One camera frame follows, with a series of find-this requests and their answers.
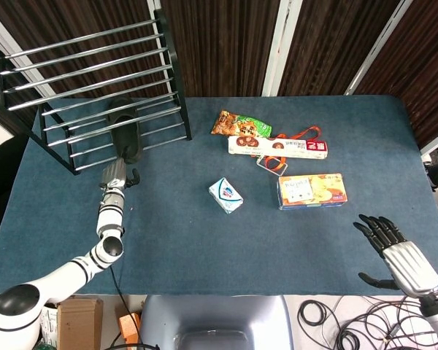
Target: orange cookie box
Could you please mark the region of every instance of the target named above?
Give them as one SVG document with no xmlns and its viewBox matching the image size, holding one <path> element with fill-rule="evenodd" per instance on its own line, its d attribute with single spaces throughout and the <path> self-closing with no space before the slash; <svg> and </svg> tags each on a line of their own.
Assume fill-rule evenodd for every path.
<svg viewBox="0 0 438 350">
<path fill-rule="evenodd" d="M 341 174 L 282 176 L 277 182 L 279 209 L 341 206 L 347 193 Z"/>
</svg>

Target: black cable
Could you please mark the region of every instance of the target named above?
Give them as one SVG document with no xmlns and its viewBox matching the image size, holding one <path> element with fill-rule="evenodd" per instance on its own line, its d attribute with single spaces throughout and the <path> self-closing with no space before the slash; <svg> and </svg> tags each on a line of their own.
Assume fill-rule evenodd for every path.
<svg viewBox="0 0 438 350">
<path fill-rule="evenodd" d="M 119 332 L 117 334 L 117 336 L 114 338 L 114 340 L 111 342 L 110 346 L 114 346 L 121 335 L 122 335 L 122 332 Z"/>
<path fill-rule="evenodd" d="M 133 315 L 131 314 L 130 309 L 128 308 L 128 305 L 126 305 L 125 298 L 123 297 L 122 291 L 120 290 L 120 287 L 118 286 L 117 279 L 115 278 L 115 274 L 114 274 L 114 270 L 113 270 L 112 266 L 110 266 L 110 273 L 112 274 L 112 280 L 113 280 L 113 282 L 114 282 L 114 285 L 115 285 L 115 288 L 116 288 L 116 290 L 117 290 L 117 293 L 118 293 L 118 295 L 120 296 L 120 299 L 122 300 L 123 306 L 125 306 L 126 312 L 128 312 L 128 315 L 130 315 L 131 320 L 132 320 L 133 323 L 134 323 L 134 327 L 135 327 L 135 329 L 137 330 L 139 342 L 140 342 L 141 344 L 143 344 L 143 340 L 141 339 L 141 334 L 139 334 L 138 324 L 137 324 L 137 322 L 135 321 Z"/>
<path fill-rule="evenodd" d="M 104 350 L 116 350 L 116 349 L 127 349 L 127 348 L 132 348 L 136 346 L 138 347 L 142 347 L 144 349 L 150 349 L 150 350 L 160 350 L 159 346 L 152 346 L 152 345 L 147 345 L 147 344 L 143 344 L 143 343 L 132 343 L 132 344 L 123 344 L 123 345 L 115 345 L 115 346 L 111 346 L 109 348 L 106 348 Z"/>
<path fill-rule="evenodd" d="M 434 347 L 438 346 L 438 342 L 436 343 L 430 343 L 430 344 L 422 344 L 417 341 L 416 338 L 412 338 L 419 335 L 428 335 L 428 334 L 436 334 L 434 331 L 425 331 L 425 332 L 416 332 L 409 334 L 408 332 L 405 332 L 404 328 L 402 327 L 404 322 L 411 322 L 413 319 L 423 319 L 423 316 L 417 312 L 414 312 L 412 310 L 409 310 L 408 307 L 415 307 L 418 309 L 420 306 L 420 303 L 408 300 L 407 297 L 403 297 L 401 300 L 395 300 L 395 301 L 386 301 L 377 299 L 375 297 L 368 297 L 371 299 L 376 300 L 376 303 L 371 303 L 372 306 L 367 310 L 366 313 L 358 315 L 357 317 L 345 322 L 344 324 L 340 324 L 339 320 L 337 319 L 334 311 L 339 304 L 340 299 L 338 300 L 336 306 L 333 310 L 331 310 L 326 304 L 316 301 L 316 300 L 305 300 L 299 307 L 298 313 L 297 313 L 297 322 L 299 323 L 300 328 L 304 332 L 304 334 L 314 343 L 318 344 L 324 349 L 329 350 L 359 350 L 361 346 L 360 342 L 360 336 L 363 336 L 372 346 L 373 349 L 378 350 L 380 347 L 376 347 L 373 341 L 382 341 L 385 342 L 385 345 L 383 347 L 384 350 L 387 350 L 388 347 L 390 350 L 415 350 L 416 348 L 413 348 L 411 346 L 403 346 L 401 343 L 401 339 L 409 339 L 412 341 L 416 346 L 423 346 L 425 347 Z M 307 306 L 314 306 L 319 311 L 319 317 L 316 320 L 309 320 L 305 314 L 304 310 Z M 384 308 L 390 308 L 390 307 L 396 307 L 396 324 L 389 325 L 386 313 L 384 312 Z M 405 317 L 401 317 L 401 312 L 407 312 L 408 315 Z M 377 312 L 382 312 L 386 319 L 382 318 L 380 315 L 376 314 Z M 328 318 L 332 316 L 336 322 L 337 326 L 337 335 L 334 341 L 333 347 L 331 347 L 328 343 L 328 341 L 324 338 L 326 342 L 325 346 L 324 344 L 320 343 L 319 341 L 312 338 L 308 332 L 302 327 L 302 322 L 310 327 L 322 327 L 324 323 L 328 320 Z M 371 317 L 376 317 L 381 322 L 380 325 L 376 325 L 373 322 L 370 321 Z M 361 330 L 357 330 L 352 327 L 355 323 L 362 323 L 365 327 L 365 332 L 362 332 Z M 380 336 L 375 336 L 373 334 L 373 331 L 369 330 L 369 327 L 375 328 L 377 331 L 380 332 Z"/>
<path fill-rule="evenodd" d="M 333 313 L 336 312 L 337 307 L 338 307 L 339 304 L 341 303 L 341 300 L 343 299 L 343 297 L 344 297 L 344 295 L 341 295 L 341 296 L 339 297 L 339 299 L 337 300 L 337 302 L 334 304 L 334 306 L 333 306 L 333 308 L 332 308 Z M 329 342 L 328 342 L 328 340 L 326 339 L 326 337 L 324 336 L 323 328 L 324 328 L 324 324 L 322 324 L 321 327 L 320 327 L 321 337 L 322 337 L 323 340 L 325 341 L 326 345 L 329 346 Z"/>
</svg>

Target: chrome rod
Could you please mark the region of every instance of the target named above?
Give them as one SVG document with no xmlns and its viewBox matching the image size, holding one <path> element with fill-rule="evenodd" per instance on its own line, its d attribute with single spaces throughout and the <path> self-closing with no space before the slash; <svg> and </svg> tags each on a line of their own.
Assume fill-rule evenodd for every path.
<svg viewBox="0 0 438 350">
<path fill-rule="evenodd" d="M 102 164 L 102 163 L 110 162 L 111 160 L 115 160 L 115 159 L 117 159 L 117 157 L 110 157 L 110 158 L 107 158 L 107 159 L 100 160 L 100 161 L 98 161 L 98 162 L 94 162 L 94 163 L 91 163 L 91 164 L 87 164 L 87 165 L 85 165 L 85 166 L 79 166 L 79 167 L 76 168 L 75 170 L 76 170 L 76 171 L 80 171 L 80 170 L 83 170 L 83 169 L 90 168 L 91 166 L 97 166 L 97 165 Z"/>
<path fill-rule="evenodd" d="M 159 106 L 160 104 L 167 104 L 169 102 L 173 102 L 173 100 L 174 100 L 173 98 L 169 98 L 169 99 L 167 99 L 165 101 L 157 102 L 155 104 L 149 104 L 147 106 L 141 106 L 141 107 L 137 108 L 137 111 L 141 111 L 143 109 L 148 109 L 148 108 L 151 108 L 151 107 Z"/>
<path fill-rule="evenodd" d="M 55 47 L 60 47 L 60 46 L 68 45 L 68 44 L 74 44 L 75 42 L 84 42 L 85 40 L 99 38 L 100 36 L 104 36 L 107 34 L 119 33 L 121 31 L 127 31 L 129 29 L 148 26 L 148 25 L 154 24 L 156 21 L 157 20 L 146 20 L 145 22 L 139 22 L 139 23 L 131 24 L 129 26 L 124 26 L 124 27 L 119 27 L 119 28 L 115 28 L 115 29 L 109 29 L 108 31 L 101 31 L 99 33 L 79 36 L 77 38 L 65 40 L 63 42 L 56 42 L 55 44 L 45 45 L 45 46 L 41 46 L 41 47 L 36 47 L 34 49 L 30 49 L 30 50 L 16 52 L 16 53 L 13 53 L 11 55 L 5 56 L 5 58 L 17 58 L 17 57 L 24 56 L 24 55 L 39 53 L 39 52 L 44 51 L 44 50 L 53 49 Z"/>
<path fill-rule="evenodd" d="M 110 146 L 113 146 L 113 144 L 112 143 L 105 144 L 103 146 L 87 149 L 86 151 L 82 151 L 82 152 L 78 152 L 78 153 L 73 153 L 72 155 L 70 155 L 70 157 L 71 158 L 75 158 L 75 157 L 78 157 L 80 155 L 85 155 L 86 153 L 91 153 L 91 152 L 94 152 L 94 151 L 99 151 L 100 149 L 108 148 Z"/>
<path fill-rule="evenodd" d="M 162 146 L 163 144 L 170 144 L 171 142 L 183 140 L 186 138 L 187 138 L 187 136 L 185 135 L 185 136 L 177 137 L 176 139 L 172 139 L 172 140 L 168 140 L 168 141 L 164 141 L 164 142 L 159 142 L 158 144 L 152 144 L 151 146 L 143 147 L 143 151 L 146 149 L 151 149 L 151 148 L 157 147 L 157 146 Z"/>
<path fill-rule="evenodd" d="M 173 98 L 170 98 L 168 100 L 161 101 L 161 102 L 158 102 L 156 104 L 149 104 L 147 106 L 141 106 L 140 108 L 137 108 L 137 111 L 140 111 L 142 109 L 148 109 L 148 108 L 151 108 L 151 107 L 154 107 L 154 106 L 159 106 L 160 104 L 166 104 L 168 102 L 172 102 L 173 100 L 174 100 Z M 102 122 L 105 122 L 105 121 L 106 121 L 106 119 L 99 119 L 99 120 L 95 120 L 93 122 L 87 122 L 85 124 L 79 124 L 79 125 L 72 126 L 72 127 L 68 128 L 68 130 L 76 130 L 76 129 L 79 129 L 79 128 L 84 128 L 85 126 L 89 126 L 89 125 L 97 124 L 97 123 L 102 123 Z"/>
<path fill-rule="evenodd" d="M 183 122 L 179 122 L 178 124 L 174 124 L 174 125 L 169 125 L 169 126 L 166 126 L 164 128 L 155 129 L 153 131 L 148 131 L 146 133 L 142 133 L 141 136 L 150 135 L 152 133 L 158 133 L 159 131 L 164 131 L 164 130 L 167 130 L 167 129 L 170 129 L 170 128 L 176 128 L 177 126 L 181 126 L 181 125 L 183 125 Z"/>
<path fill-rule="evenodd" d="M 128 40 L 127 42 L 120 42 L 118 44 L 107 45 L 104 47 L 98 47 L 96 49 L 82 51 L 79 53 L 75 53 L 73 55 L 55 58 L 53 60 L 39 62 L 39 63 L 31 64 L 29 66 L 17 67 L 17 68 L 10 70 L 10 71 L 2 71 L 2 72 L 0 72 L 0 74 L 1 75 L 8 75 L 8 74 L 13 74 L 13 73 L 18 73 L 20 71 L 28 71 L 29 69 L 38 69 L 38 68 L 49 66 L 51 64 L 74 60 L 75 58 L 81 58 L 81 57 L 85 57 L 85 56 L 89 56 L 89 55 L 95 55 L 96 53 L 103 53 L 105 51 L 118 49 L 121 47 L 133 45 L 133 44 L 139 44 L 140 42 L 147 42 L 150 40 L 160 38 L 161 36 L 163 36 L 163 34 L 155 34 L 155 35 L 145 36 L 143 38 Z"/>
<path fill-rule="evenodd" d="M 161 100 L 162 98 L 168 98 L 170 96 L 175 95 L 176 93 L 177 93 L 177 91 L 174 91 L 173 93 L 167 93 L 165 95 L 160 95 L 160 96 L 156 96 L 156 97 L 152 97 L 152 98 L 146 98 L 145 100 L 134 102 L 132 104 L 126 104 L 125 106 L 120 106 L 120 107 L 115 107 L 115 108 L 112 108 L 112 109 L 108 109 L 106 111 L 95 113 L 95 114 L 92 114 L 92 115 L 88 115 L 87 117 L 82 117 L 80 119 L 70 120 L 68 122 L 61 122 L 60 124 L 55 124 L 55 125 L 52 125 L 52 126 L 49 126 L 49 127 L 45 128 L 44 131 L 49 131 L 49 130 L 53 130 L 53 129 L 62 128 L 64 126 L 68 126 L 68 125 L 71 125 L 71 124 L 75 124 L 75 123 L 79 123 L 79 122 L 84 122 L 85 120 L 91 120 L 91 119 L 100 117 L 102 115 L 110 114 L 110 113 L 113 113 L 113 112 L 118 112 L 118 111 L 121 111 L 123 109 L 128 109 L 128 108 L 131 108 L 131 107 L 135 107 L 135 106 L 139 106 L 139 105 L 143 105 L 143 104 L 148 104 L 148 103 L 150 103 L 152 101 Z"/>
<path fill-rule="evenodd" d="M 74 144 L 75 142 L 79 142 L 79 141 L 82 141 L 82 140 L 85 140 L 85 139 L 89 139 L 90 137 L 102 135 L 103 133 L 106 133 L 107 131 L 110 131 L 112 129 L 118 128 L 120 126 L 128 125 L 128 124 L 135 123 L 135 122 L 139 122 L 141 120 L 151 120 L 151 119 L 163 117 L 163 116 L 166 116 L 166 115 L 169 115 L 169 114 L 174 114 L 174 113 L 177 113 L 178 111 L 180 111 L 181 109 L 182 109 L 182 107 L 178 106 L 178 107 L 175 107 L 175 108 L 166 109 L 165 111 L 152 113 L 152 114 L 149 114 L 149 115 L 146 115 L 146 116 L 142 116 L 142 117 L 138 117 L 138 118 L 134 118 L 134 119 L 131 119 L 131 120 L 125 120 L 123 122 L 118 122 L 116 124 L 106 126 L 105 128 L 102 128 L 102 129 L 98 129 L 98 130 L 94 130 L 94 131 L 89 131 L 87 133 L 82 133 L 81 135 L 78 135 L 78 136 L 71 136 L 71 137 L 69 137 L 67 139 L 54 141 L 54 142 L 48 144 L 48 146 L 49 147 L 53 147 L 53 146 L 56 146 L 58 144 L 65 144 L 67 142 L 69 144 Z"/>
<path fill-rule="evenodd" d="M 75 125 L 75 126 L 71 126 L 68 128 L 68 130 L 72 131 L 72 130 L 76 130 L 79 128 L 84 128 L 85 126 L 89 126 L 92 124 L 97 124 L 97 123 L 102 123 L 107 121 L 107 119 L 98 119 L 98 120 L 94 120 L 93 122 L 85 122 L 84 124 L 79 124 L 79 125 Z"/>
<path fill-rule="evenodd" d="M 139 53 L 138 55 L 132 55 L 132 56 L 128 56 L 128 57 L 118 58 L 118 59 L 113 60 L 113 61 L 95 64 L 94 66 L 89 66 L 89 67 L 80 69 L 78 71 L 71 71 L 69 73 L 57 75 L 56 77 L 47 78 L 44 80 L 40 80 L 38 82 L 29 82 L 28 84 L 19 85 L 17 87 L 12 87 L 10 89 L 3 90 L 3 93 L 15 93 L 16 91 L 22 91 L 25 89 L 35 88 L 36 86 L 40 86 L 43 84 L 49 84 L 51 82 L 57 82 L 59 80 L 63 80 L 66 78 L 71 78 L 71 77 L 76 77 L 76 76 L 81 75 L 81 74 L 86 74 L 86 73 L 89 73 L 90 71 L 98 71 L 99 69 L 115 66 L 115 65 L 120 64 L 120 63 L 131 62 L 131 61 L 137 60 L 139 58 L 157 55 L 159 53 L 163 53 L 164 51 L 167 51 L 166 47 L 162 47 L 161 49 L 156 49 L 153 51 Z"/>
<path fill-rule="evenodd" d="M 86 91 L 99 89 L 99 88 L 102 88 L 104 86 L 116 83 L 116 82 L 124 82 L 126 80 L 130 80 L 130 79 L 134 79 L 134 78 L 138 78 L 138 77 L 144 77 L 146 75 L 158 73 L 160 71 L 165 71 L 167 69 L 172 69 L 172 65 L 167 64 L 165 66 L 160 66 L 157 68 L 148 69 L 147 71 L 140 71 L 138 73 L 127 74 L 127 75 L 123 75 L 122 77 L 104 80 L 103 82 L 97 82 L 95 84 L 91 84 L 91 85 L 88 85 L 85 87 L 79 87 L 78 89 L 66 91 L 65 93 L 58 93 L 58 94 L 53 95 L 53 96 L 38 98 L 37 100 L 25 102 L 24 104 L 17 104 L 15 106 L 8 107 L 8 110 L 15 111 L 17 109 L 22 109 L 22 108 L 26 108 L 26 107 L 30 107 L 30 106 L 36 106 L 37 104 L 42 104 L 44 102 L 56 100 L 57 98 L 67 97 L 67 96 L 71 96 L 71 95 L 74 95 L 77 93 L 84 93 Z"/>
<path fill-rule="evenodd" d="M 65 111 L 67 111 L 69 109 L 81 107 L 81 106 L 84 106 L 86 104 L 92 104 L 93 102 L 99 102 L 99 101 L 103 101 L 103 100 L 108 99 L 108 98 L 112 98 L 112 97 L 116 97 L 116 96 L 120 96 L 120 95 L 125 95 L 125 94 L 128 94 L 128 93 L 132 93 L 134 91 L 151 88 L 152 86 L 164 84 L 165 82 L 170 82 L 171 80 L 172 80 L 172 78 L 168 78 L 168 79 L 164 79 L 164 80 L 159 80 L 158 82 L 151 82 L 150 84 L 136 86 L 136 87 L 133 87 L 131 89 L 126 89 L 126 90 L 123 90 L 123 91 L 119 91 L 117 93 L 110 93 L 109 95 L 105 95 L 105 96 L 102 96 L 102 97 L 91 98 L 91 99 L 89 99 L 89 101 L 79 102 L 78 104 L 72 104 L 70 106 L 65 106 L 65 107 L 60 107 L 60 108 L 52 109 L 51 111 L 47 111 L 47 112 L 42 113 L 42 115 L 45 116 L 45 115 L 51 115 L 51 114 L 54 114 L 54 113 L 65 112 Z"/>
</svg>

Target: black shoe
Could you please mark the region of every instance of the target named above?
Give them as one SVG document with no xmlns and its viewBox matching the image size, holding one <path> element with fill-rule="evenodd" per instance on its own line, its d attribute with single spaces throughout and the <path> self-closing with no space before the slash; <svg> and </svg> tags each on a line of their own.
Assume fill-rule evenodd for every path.
<svg viewBox="0 0 438 350">
<path fill-rule="evenodd" d="M 128 97 L 116 98 L 113 100 L 109 109 L 126 106 L 132 104 L 133 100 Z M 107 124 L 114 125 L 127 120 L 132 120 L 137 117 L 136 107 L 121 109 L 110 113 L 107 116 Z M 141 133 L 139 132 L 139 123 L 133 122 L 128 125 L 123 125 L 110 131 L 112 134 L 112 142 L 117 150 L 118 157 L 125 160 L 127 164 L 136 163 L 141 158 L 143 147 L 141 145 Z"/>
</svg>

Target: snack bag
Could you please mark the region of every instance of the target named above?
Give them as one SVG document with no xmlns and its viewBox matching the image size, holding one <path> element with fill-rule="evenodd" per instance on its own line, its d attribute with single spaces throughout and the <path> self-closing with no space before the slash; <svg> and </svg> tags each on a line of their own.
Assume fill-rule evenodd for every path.
<svg viewBox="0 0 438 350">
<path fill-rule="evenodd" d="M 269 137 L 271 126 L 255 118 L 223 110 L 220 112 L 211 133 L 226 136 Z"/>
</svg>

